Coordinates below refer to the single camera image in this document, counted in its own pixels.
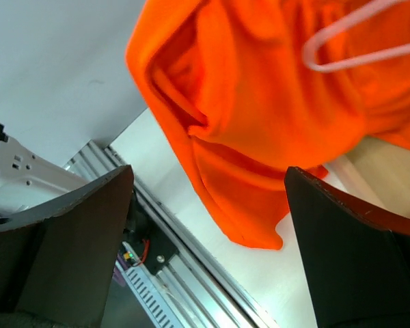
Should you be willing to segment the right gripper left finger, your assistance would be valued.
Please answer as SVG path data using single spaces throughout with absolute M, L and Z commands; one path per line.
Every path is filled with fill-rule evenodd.
M 99 327 L 134 175 L 121 166 L 0 219 L 0 327 Z

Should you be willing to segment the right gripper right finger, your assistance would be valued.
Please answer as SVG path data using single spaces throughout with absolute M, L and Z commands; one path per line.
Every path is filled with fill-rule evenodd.
M 286 195 L 319 327 L 410 327 L 410 219 L 291 167 Z

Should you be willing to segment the orange shorts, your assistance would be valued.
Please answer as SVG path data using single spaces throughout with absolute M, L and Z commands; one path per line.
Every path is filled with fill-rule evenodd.
M 410 150 L 410 55 L 321 73 L 302 48 L 367 1 L 147 1 L 126 64 L 193 188 L 239 245 L 280 249 L 286 170 L 371 136 Z

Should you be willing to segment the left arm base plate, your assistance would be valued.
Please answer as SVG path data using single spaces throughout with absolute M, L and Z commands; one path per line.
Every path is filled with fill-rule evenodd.
M 177 246 L 134 197 L 128 208 L 123 236 L 138 255 L 138 263 L 152 275 L 159 273 L 179 254 Z

